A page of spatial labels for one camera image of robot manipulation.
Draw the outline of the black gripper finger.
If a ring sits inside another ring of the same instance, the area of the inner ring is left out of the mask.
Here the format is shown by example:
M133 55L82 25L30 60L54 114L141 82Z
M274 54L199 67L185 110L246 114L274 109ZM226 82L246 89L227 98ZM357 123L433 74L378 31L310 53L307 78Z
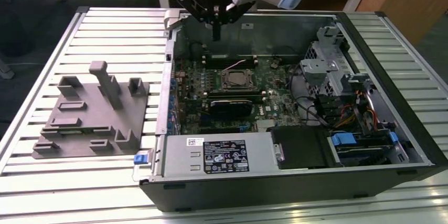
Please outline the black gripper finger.
M215 41L215 12L210 0L177 0L177 2L198 22L211 27L211 39Z
M221 26L231 24L242 16L245 5L234 5L229 1L219 0L215 4L215 41L219 41Z

